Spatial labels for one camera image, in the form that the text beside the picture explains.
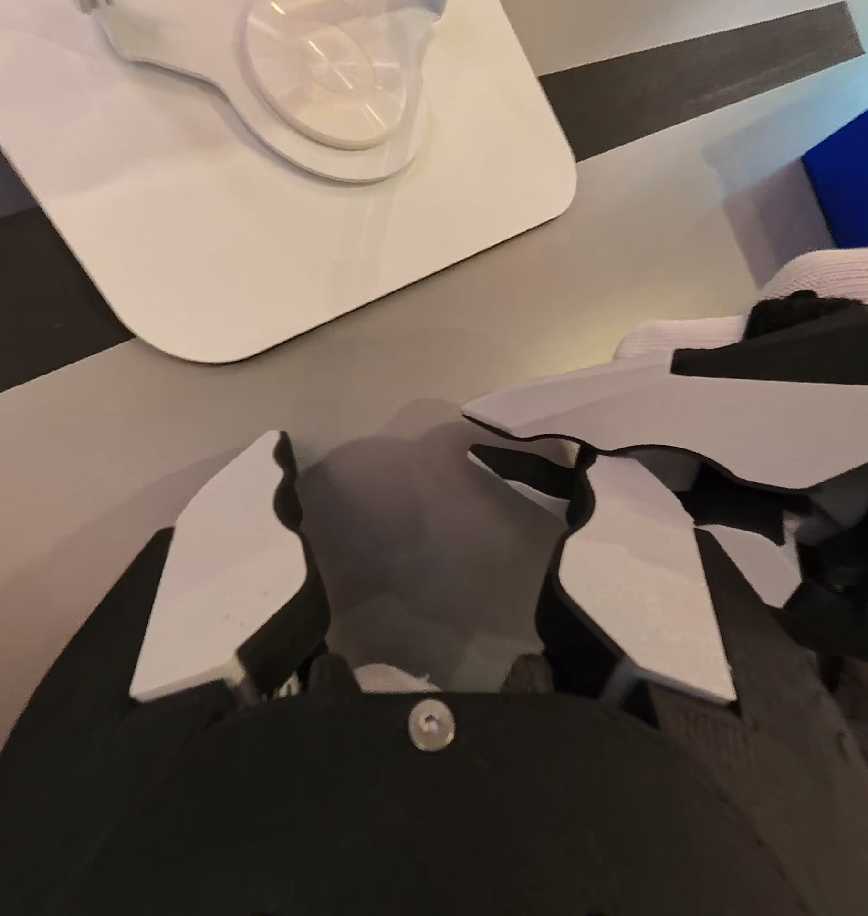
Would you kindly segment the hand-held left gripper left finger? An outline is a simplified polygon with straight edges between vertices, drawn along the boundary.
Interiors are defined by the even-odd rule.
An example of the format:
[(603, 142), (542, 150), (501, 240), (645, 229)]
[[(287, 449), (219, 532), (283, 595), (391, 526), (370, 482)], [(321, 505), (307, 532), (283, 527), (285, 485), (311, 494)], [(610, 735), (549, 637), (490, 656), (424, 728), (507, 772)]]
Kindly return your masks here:
[(267, 431), (180, 513), (130, 682), (148, 704), (211, 682), (245, 704), (299, 693), (330, 608), (302, 532), (289, 435)]

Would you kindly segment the dark grey mat strip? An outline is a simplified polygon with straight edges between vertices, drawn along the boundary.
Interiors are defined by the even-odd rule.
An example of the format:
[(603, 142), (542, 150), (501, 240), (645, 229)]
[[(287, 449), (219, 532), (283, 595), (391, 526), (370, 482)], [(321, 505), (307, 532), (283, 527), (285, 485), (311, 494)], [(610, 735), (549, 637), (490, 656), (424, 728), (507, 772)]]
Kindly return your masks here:
[[(539, 79), (583, 161), (863, 54), (836, 2)], [(0, 145), (0, 394), (132, 338)]]

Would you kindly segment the white square board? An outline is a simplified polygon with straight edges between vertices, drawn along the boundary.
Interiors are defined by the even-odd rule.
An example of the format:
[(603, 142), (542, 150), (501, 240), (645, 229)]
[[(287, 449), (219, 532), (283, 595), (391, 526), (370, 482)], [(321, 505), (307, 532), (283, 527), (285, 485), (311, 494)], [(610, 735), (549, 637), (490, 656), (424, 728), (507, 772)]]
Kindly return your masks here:
[(0, 150), (119, 320), (209, 364), (577, 188), (501, 2), (0, 2)]

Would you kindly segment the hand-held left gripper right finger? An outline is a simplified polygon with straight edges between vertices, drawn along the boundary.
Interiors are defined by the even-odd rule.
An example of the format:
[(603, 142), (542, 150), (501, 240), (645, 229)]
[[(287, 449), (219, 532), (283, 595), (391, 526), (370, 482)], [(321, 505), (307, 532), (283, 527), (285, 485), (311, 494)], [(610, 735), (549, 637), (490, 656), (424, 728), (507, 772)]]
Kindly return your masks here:
[(694, 522), (643, 464), (577, 467), (569, 529), (545, 575), (536, 632), (559, 688), (623, 704), (641, 682), (736, 701)]

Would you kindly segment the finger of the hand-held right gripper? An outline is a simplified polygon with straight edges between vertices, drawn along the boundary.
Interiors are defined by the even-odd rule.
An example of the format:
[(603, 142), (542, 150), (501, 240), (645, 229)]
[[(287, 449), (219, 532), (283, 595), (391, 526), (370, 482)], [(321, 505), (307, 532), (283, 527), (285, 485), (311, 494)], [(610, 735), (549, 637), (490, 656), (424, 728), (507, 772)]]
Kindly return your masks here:
[(668, 449), (749, 485), (808, 490), (868, 464), (868, 385), (677, 375), (652, 354), (478, 397), (465, 418), (516, 441)]
[[(552, 515), (571, 521), (575, 471), (530, 452), (473, 444), (470, 460)], [(711, 534), (765, 604), (780, 608), (799, 586), (794, 518), (767, 494), (727, 487), (677, 497), (696, 529)]]

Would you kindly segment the blue box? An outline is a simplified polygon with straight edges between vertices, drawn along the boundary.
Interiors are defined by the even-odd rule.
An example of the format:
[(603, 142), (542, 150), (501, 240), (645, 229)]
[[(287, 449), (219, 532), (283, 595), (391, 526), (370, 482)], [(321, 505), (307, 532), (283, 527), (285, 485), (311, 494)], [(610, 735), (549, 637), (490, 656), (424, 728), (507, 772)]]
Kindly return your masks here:
[(802, 162), (834, 245), (868, 247), (868, 125), (846, 125)]

